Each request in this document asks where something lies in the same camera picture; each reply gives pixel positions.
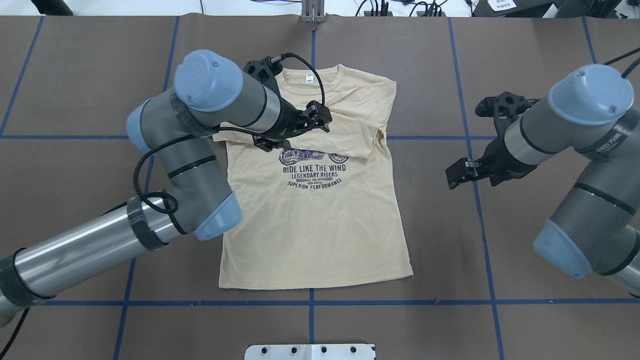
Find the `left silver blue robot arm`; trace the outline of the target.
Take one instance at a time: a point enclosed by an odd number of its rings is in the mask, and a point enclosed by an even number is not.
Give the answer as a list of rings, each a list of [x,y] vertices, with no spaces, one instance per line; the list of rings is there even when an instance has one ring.
[[[286,52],[240,68],[211,50],[187,54],[174,71],[173,84],[126,119],[128,138],[142,153],[132,176],[135,196],[3,257],[1,325],[180,236],[210,240],[237,226],[242,210],[210,137],[238,132],[270,152],[290,148],[290,138],[311,130],[329,132],[332,117],[325,94],[302,110],[281,95],[275,78],[286,59],[301,57]]]

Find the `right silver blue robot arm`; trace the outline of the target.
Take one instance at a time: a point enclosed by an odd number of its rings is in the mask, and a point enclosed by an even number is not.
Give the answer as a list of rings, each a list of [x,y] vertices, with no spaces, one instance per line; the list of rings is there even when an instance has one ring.
[[[522,179],[566,152],[581,159],[567,194],[545,221],[533,249],[566,275],[597,275],[639,296],[639,105],[636,64],[586,64],[540,97],[503,91],[480,100],[476,116],[493,121],[482,155],[445,170],[446,184]]]

